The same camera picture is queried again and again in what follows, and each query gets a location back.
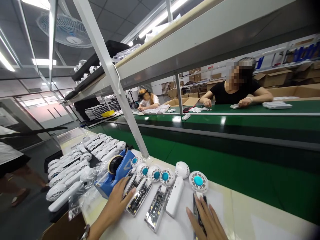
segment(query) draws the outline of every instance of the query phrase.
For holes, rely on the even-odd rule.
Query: fluorescent light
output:
[[[15,72],[11,64],[8,62],[8,60],[4,57],[4,55],[0,52],[0,61],[3,63],[3,65],[11,72]]]
[[[181,7],[188,0],[178,0],[171,6],[171,12],[173,13],[179,7]],[[143,38],[148,32],[150,32],[154,27],[158,26],[163,20],[168,17],[168,11],[165,10],[159,17],[157,17],[142,33],[139,34],[139,38]]]
[[[34,65],[40,65],[40,66],[49,66],[50,65],[50,60],[49,59],[41,59],[41,58],[32,58],[32,62]],[[52,65],[57,65],[57,60],[52,61]]]
[[[43,8],[45,10],[50,10],[50,3],[48,0],[21,0],[21,1],[36,7]]]

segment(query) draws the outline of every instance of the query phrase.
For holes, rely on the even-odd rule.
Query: ceiling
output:
[[[16,52],[21,64],[32,65],[32,52],[25,33],[18,2],[17,0],[2,0],[2,2],[4,1],[6,3],[2,4],[0,8],[0,27]],[[89,2],[104,41],[114,40],[120,42],[161,0],[90,0]],[[189,0],[174,13],[174,17],[179,13],[184,15],[200,2],[202,0]],[[71,16],[81,20],[73,0],[66,0],[66,3]],[[36,23],[37,18],[45,10],[26,3],[22,4],[35,57],[48,59],[49,37],[42,32]],[[77,65],[79,60],[88,59],[94,53],[93,47],[84,49],[72,48],[57,43],[56,48],[66,64],[70,66]],[[2,42],[0,42],[0,50],[11,64],[15,64]],[[57,55],[55,55],[54,59],[57,60],[57,65],[62,65]],[[15,72],[10,72],[0,63],[0,80],[39,77],[33,68],[15,70]],[[48,68],[40,68],[40,71],[45,77],[49,76]],[[52,70],[53,77],[71,76],[73,73],[73,69],[70,68],[53,68]]]

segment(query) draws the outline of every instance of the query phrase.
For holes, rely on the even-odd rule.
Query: metal pole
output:
[[[168,12],[168,22],[173,21],[173,16],[171,12],[171,0],[166,0],[167,12]]]
[[[182,97],[181,97],[181,86],[180,86],[180,81],[179,81],[179,75],[176,74],[176,84],[177,84],[177,92],[178,92],[178,100],[179,100],[179,110],[180,110],[180,115],[184,115],[183,109],[182,109]]]
[[[138,125],[132,114],[131,108],[126,98],[126,94],[123,91],[122,85],[120,84],[120,77],[118,76],[115,66],[112,63],[90,4],[88,0],[73,0],[73,2],[78,10],[81,20],[88,32],[94,50],[96,51],[101,61],[102,67],[105,71],[106,77],[101,81],[105,81],[106,86],[109,84],[111,85],[114,95],[116,96],[120,104],[120,107],[129,124],[129,128],[133,134],[133,137],[138,144],[142,156],[144,158],[148,158],[149,153],[147,147],[143,141]]]

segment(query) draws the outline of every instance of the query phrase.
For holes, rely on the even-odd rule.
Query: hand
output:
[[[249,97],[246,97],[239,101],[239,107],[247,107],[252,103],[252,99]]]
[[[211,107],[211,106],[212,106],[211,99],[209,99],[209,98],[204,98],[204,99],[203,99],[203,105],[204,105],[205,107]]]
[[[223,227],[221,226],[218,216],[214,211],[211,204],[209,208],[204,201],[203,197],[200,199],[195,195],[196,205],[198,212],[200,214],[203,226],[207,232],[207,236],[204,234],[202,228],[200,227],[198,220],[195,218],[191,210],[187,207],[187,214],[190,219],[191,225],[194,229],[199,240],[228,240],[227,235],[225,234]]]
[[[89,231],[90,240],[98,240],[103,232],[113,223],[117,222],[124,209],[129,204],[132,196],[136,192],[133,188],[128,195],[122,200],[122,194],[129,177],[122,178],[114,187],[110,194],[107,204],[101,211],[98,219],[93,223]]]

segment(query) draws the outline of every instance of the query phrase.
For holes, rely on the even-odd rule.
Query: white shirt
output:
[[[159,98],[156,95],[153,95],[153,103],[158,103],[160,105]],[[142,100],[140,104],[143,107],[149,107],[150,106],[150,100],[149,101]]]
[[[0,134],[15,133],[14,130],[0,126]],[[0,142],[0,165],[22,156],[23,153],[15,150],[8,144]]]

